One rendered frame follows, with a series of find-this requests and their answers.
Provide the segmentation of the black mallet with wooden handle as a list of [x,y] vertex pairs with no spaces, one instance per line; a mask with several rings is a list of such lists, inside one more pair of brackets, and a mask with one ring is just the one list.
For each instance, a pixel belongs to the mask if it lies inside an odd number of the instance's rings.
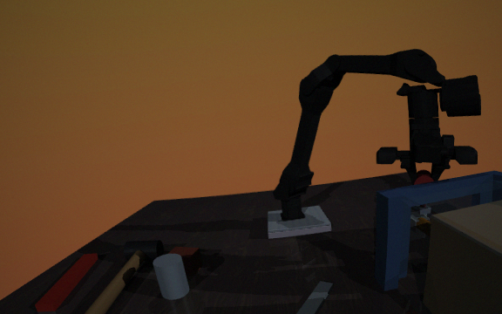
[[127,263],[100,293],[85,314],[106,314],[144,260],[153,261],[158,256],[164,255],[164,251],[161,240],[126,242],[124,256]]

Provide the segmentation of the grey cylinder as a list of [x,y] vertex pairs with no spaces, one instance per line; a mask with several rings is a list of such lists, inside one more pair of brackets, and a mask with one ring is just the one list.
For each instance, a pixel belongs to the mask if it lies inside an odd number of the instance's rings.
[[160,292],[168,300],[180,299],[188,294],[189,284],[182,258],[178,254],[166,254],[154,259]]

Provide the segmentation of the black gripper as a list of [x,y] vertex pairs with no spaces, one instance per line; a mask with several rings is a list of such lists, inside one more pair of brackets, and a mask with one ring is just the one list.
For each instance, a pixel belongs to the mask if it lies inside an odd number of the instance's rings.
[[[419,133],[432,133],[432,129],[438,130],[439,127],[439,118],[409,119],[409,122],[410,139],[415,129],[418,129]],[[417,169],[416,162],[413,160],[413,148],[412,153],[410,150],[397,151],[397,147],[381,147],[376,152],[377,164],[392,164],[395,160],[402,162],[400,167],[405,168],[412,185],[414,185],[414,181],[417,179]],[[431,178],[434,181],[439,180],[445,169],[451,168],[450,160],[456,160],[460,165],[478,164],[478,151],[473,147],[454,146],[452,156],[442,155],[441,163],[431,164]]]

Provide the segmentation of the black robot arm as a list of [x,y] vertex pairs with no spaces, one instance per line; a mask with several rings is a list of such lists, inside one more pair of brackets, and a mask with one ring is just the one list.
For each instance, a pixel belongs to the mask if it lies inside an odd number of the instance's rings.
[[[397,76],[418,83],[430,83],[439,89],[427,90],[425,85],[403,86],[398,96],[408,96],[409,119],[438,117],[439,105],[448,117],[481,115],[481,98],[478,76],[445,79],[437,71],[436,61],[419,49],[400,51],[390,55],[342,55],[329,56],[300,82],[299,101],[302,112],[295,137],[292,160],[282,172],[279,185],[273,192],[281,200],[282,221],[305,218],[301,195],[306,194],[314,175],[309,161],[322,111],[328,106],[334,89],[347,73],[366,73]],[[453,134],[441,136],[440,127],[432,133],[419,133],[415,129],[410,139],[410,153],[416,163],[441,163],[442,155],[452,156]]]

